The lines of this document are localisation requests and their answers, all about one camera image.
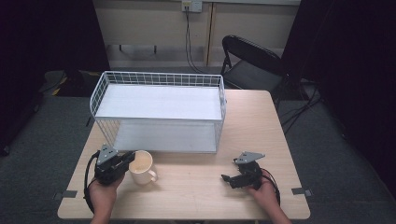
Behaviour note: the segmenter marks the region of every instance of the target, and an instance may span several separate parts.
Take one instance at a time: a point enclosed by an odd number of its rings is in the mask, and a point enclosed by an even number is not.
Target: person
[[[125,175],[108,186],[104,186],[97,180],[93,180],[89,186],[91,202],[93,205],[93,218],[91,224],[107,224],[111,217],[114,203],[117,200],[117,188]]]
[[[262,170],[262,174],[270,177],[268,172]],[[259,206],[267,213],[268,217],[275,224],[290,224],[291,221],[283,212],[276,199],[274,187],[268,179],[262,177],[262,186],[255,190],[252,186],[247,186],[246,190],[250,193]]]
[[[111,211],[117,199],[117,187],[120,185],[124,175],[109,186],[101,185],[97,180],[90,184],[90,195],[95,213],[91,224],[107,224],[111,217]],[[259,206],[267,213],[268,217],[275,224],[290,224],[289,218],[285,215],[276,200],[276,194],[271,182],[262,178],[262,186],[255,190],[253,187],[246,187]]]

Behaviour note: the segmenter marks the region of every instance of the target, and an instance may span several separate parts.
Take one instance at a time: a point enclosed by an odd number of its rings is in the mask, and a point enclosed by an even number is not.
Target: chair backrest
[[[282,77],[286,75],[280,58],[269,49],[265,49],[237,35],[225,36],[222,39],[222,46],[227,60],[230,60],[229,53],[231,53],[260,69]]]

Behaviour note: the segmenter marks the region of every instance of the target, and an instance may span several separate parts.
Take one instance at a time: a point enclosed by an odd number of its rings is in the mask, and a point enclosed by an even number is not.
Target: cup
[[[139,150],[134,153],[134,161],[129,163],[129,171],[132,179],[138,185],[146,185],[149,182],[157,181],[157,174],[153,170],[151,154],[147,151]]]

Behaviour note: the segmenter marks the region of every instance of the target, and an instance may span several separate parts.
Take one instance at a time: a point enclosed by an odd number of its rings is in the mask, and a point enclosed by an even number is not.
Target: black chair
[[[271,50],[236,35],[225,36],[222,46],[225,53],[221,68],[224,84],[232,89],[269,91],[277,109],[288,81],[280,58]],[[240,61],[232,65],[230,54]]]

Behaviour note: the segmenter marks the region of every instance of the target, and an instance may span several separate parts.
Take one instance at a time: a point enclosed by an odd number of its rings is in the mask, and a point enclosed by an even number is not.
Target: white wire rack
[[[222,76],[104,72],[91,112],[117,150],[216,152],[226,114]]]

